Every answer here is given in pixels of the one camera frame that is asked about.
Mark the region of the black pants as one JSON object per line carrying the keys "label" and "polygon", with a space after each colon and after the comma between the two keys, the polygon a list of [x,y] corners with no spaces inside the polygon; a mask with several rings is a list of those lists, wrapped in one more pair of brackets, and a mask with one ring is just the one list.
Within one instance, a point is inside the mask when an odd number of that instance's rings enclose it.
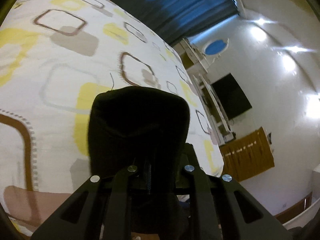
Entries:
{"label": "black pants", "polygon": [[151,165],[152,234],[178,239],[183,231],[176,177],[190,111],[178,95],[130,86],[98,94],[88,125],[93,175],[110,177],[131,165]]}

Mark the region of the wooden cabinet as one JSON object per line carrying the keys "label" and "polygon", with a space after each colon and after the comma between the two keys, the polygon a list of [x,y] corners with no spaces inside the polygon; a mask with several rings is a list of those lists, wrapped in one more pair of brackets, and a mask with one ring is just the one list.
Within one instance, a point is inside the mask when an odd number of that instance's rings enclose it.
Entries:
{"label": "wooden cabinet", "polygon": [[220,147],[224,166],[222,174],[228,174],[241,182],[274,167],[273,154],[262,127]]}

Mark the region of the white dressing table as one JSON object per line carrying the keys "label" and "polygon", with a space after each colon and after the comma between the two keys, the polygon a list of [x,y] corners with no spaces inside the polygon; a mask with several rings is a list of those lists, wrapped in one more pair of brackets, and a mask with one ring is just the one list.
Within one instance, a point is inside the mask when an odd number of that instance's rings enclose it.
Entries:
{"label": "white dressing table", "polygon": [[183,65],[200,96],[206,115],[217,137],[219,146],[235,139],[227,114],[223,109],[216,92],[208,79],[208,70],[214,60],[211,60],[202,50],[191,44],[186,38],[174,46],[178,52]]}

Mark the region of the oval blue mirror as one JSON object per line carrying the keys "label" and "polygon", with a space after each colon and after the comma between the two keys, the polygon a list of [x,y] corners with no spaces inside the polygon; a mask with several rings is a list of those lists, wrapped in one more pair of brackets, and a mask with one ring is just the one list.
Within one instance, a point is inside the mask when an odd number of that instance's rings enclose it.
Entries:
{"label": "oval blue mirror", "polygon": [[203,46],[204,55],[220,55],[223,53],[229,45],[229,38],[219,38],[207,42]]}

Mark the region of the white patterned bed sheet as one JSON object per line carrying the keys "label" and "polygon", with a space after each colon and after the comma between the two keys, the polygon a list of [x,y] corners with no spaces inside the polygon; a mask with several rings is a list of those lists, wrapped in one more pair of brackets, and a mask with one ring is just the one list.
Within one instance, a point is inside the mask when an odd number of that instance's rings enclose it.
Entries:
{"label": "white patterned bed sheet", "polygon": [[179,54],[110,0],[17,0],[1,26],[1,205],[28,239],[89,177],[94,98],[131,85],[190,107],[187,142],[220,176],[223,159]]}

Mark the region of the dark blue curtain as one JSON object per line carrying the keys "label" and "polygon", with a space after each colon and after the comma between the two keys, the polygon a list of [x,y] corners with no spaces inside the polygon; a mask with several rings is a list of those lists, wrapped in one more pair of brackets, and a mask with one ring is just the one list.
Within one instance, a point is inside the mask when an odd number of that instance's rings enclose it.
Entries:
{"label": "dark blue curtain", "polygon": [[239,13],[235,0],[111,0],[168,45],[195,36]]}

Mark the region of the black wall television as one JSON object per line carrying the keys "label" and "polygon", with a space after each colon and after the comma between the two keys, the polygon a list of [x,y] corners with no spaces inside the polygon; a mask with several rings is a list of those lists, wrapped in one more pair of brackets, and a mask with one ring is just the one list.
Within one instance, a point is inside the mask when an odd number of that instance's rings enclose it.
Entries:
{"label": "black wall television", "polygon": [[211,84],[228,120],[252,109],[246,94],[231,73]]}

